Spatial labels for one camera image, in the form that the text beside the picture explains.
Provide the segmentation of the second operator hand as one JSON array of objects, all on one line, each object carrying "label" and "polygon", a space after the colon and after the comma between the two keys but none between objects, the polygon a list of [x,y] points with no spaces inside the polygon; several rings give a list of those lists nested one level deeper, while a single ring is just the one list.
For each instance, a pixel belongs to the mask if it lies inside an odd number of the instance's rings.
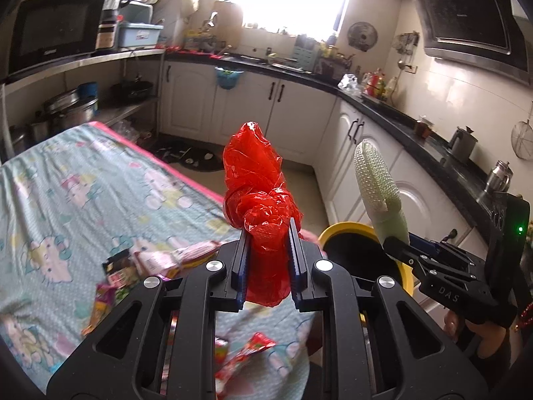
[{"label": "second operator hand", "polygon": [[489,358],[494,355],[504,343],[508,330],[490,321],[484,324],[475,324],[460,318],[456,313],[448,311],[444,316],[444,332],[454,341],[463,327],[478,336],[481,340],[477,347],[479,358]]}]

